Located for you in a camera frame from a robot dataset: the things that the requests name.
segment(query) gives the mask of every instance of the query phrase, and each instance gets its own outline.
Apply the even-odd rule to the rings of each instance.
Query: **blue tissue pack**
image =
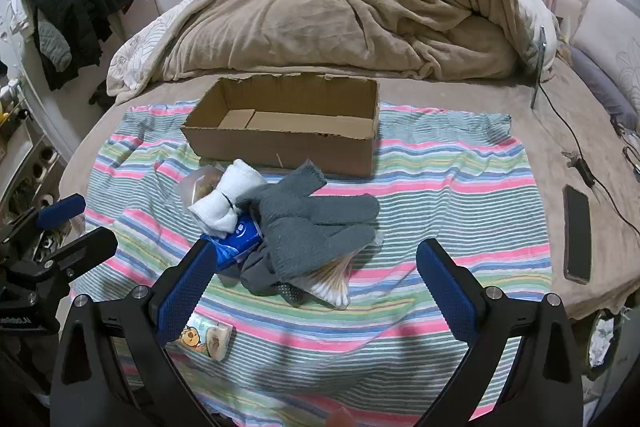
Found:
[[[218,254],[216,272],[229,268],[234,263],[242,263],[262,242],[260,227],[248,212],[238,217],[236,231],[227,235],[225,239],[213,237],[206,233],[203,233],[200,237],[213,243],[216,247],[216,253]]]

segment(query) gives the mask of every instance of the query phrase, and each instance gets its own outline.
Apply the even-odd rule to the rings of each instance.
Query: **cardboard box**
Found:
[[[306,159],[323,172],[369,176],[378,131],[378,83],[322,74],[220,78],[182,132],[214,160],[294,169]]]

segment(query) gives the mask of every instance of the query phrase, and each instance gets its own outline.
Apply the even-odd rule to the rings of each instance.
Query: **metal bolt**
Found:
[[[557,296],[555,293],[549,293],[549,295],[546,296],[546,301],[552,306],[559,306],[562,302],[562,299],[559,298],[559,296]]]
[[[87,302],[89,302],[89,297],[87,297],[84,294],[81,294],[74,299],[74,306],[78,306],[78,308],[81,308],[82,306],[87,304]]]
[[[143,285],[136,286],[131,290],[131,295],[133,295],[134,299],[145,298],[148,293],[149,293],[148,286],[143,286]]]
[[[484,289],[484,293],[486,293],[487,297],[494,300],[497,300],[500,297],[502,297],[502,290],[498,288],[498,286],[489,286]]]

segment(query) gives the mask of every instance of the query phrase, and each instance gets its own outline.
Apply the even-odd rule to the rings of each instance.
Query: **phone screen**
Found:
[[[591,279],[591,219],[589,199],[564,187],[564,275],[575,282]]]

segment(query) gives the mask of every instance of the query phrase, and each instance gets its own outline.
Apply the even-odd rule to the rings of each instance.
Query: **purple pillow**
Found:
[[[571,58],[574,71],[587,85],[593,96],[607,112],[627,129],[635,130],[638,115],[633,106],[618,90],[616,84],[602,71],[598,65],[579,49],[571,47]]]

